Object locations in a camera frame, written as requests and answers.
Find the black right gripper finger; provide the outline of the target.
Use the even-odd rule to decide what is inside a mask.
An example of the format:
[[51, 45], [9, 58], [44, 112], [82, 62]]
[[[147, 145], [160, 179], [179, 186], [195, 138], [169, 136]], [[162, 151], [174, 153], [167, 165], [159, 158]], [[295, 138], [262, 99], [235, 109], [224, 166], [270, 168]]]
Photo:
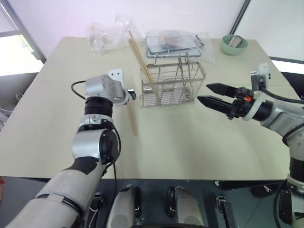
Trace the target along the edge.
[[203, 95], [198, 96], [197, 99], [207, 108], [224, 114], [236, 114], [236, 108], [233, 106], [233, 104], [225, 102], [214, 96]]
[[207, 84], [206, 87], [218, 95], [231, 98], [234, 98], [237, 93], [237, 88], [222, 83], [211, 83]]

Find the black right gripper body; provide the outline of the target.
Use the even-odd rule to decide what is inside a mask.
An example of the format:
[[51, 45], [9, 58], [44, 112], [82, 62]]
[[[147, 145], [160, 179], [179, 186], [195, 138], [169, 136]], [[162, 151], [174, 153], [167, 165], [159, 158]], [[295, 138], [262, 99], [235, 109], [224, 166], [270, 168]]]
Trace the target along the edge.
[[235, 98], [232, 108], [227, 114], [228, 119], [244, 117], [251, 109], [254, 99], [254, 92], [245, 87], [231, 88], [227, 96]]

